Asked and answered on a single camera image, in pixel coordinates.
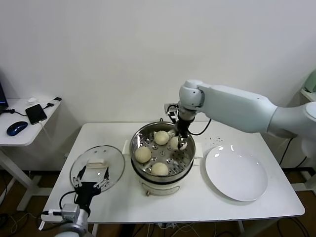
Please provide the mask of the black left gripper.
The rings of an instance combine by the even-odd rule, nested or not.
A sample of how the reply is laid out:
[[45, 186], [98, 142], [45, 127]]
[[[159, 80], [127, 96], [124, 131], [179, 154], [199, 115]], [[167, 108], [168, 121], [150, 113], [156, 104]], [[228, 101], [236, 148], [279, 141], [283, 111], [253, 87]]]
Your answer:
[[80, 209], [88, 210], [92, 199], [99, 195], [99, 189], [103, 189], [109, 182], [109, 167], [100, 182], [82, 182], [83, 175], [86, 170], [86, 165], [78, 172], [76, 177], [73, 177], [73, 185], [77, 194], [75, 204], [78, 204]]

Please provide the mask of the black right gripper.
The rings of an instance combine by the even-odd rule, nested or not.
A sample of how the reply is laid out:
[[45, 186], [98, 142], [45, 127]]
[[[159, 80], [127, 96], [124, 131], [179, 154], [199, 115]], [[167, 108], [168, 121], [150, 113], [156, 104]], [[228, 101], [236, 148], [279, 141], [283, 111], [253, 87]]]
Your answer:
[[191, 125], [191, 120], [184, 120], [178, 118], [176, 123], [176, 130], [178, 132], [178, 150], [184, 150], [187, 147], [187, 138], [189, 136], [189, 126]]

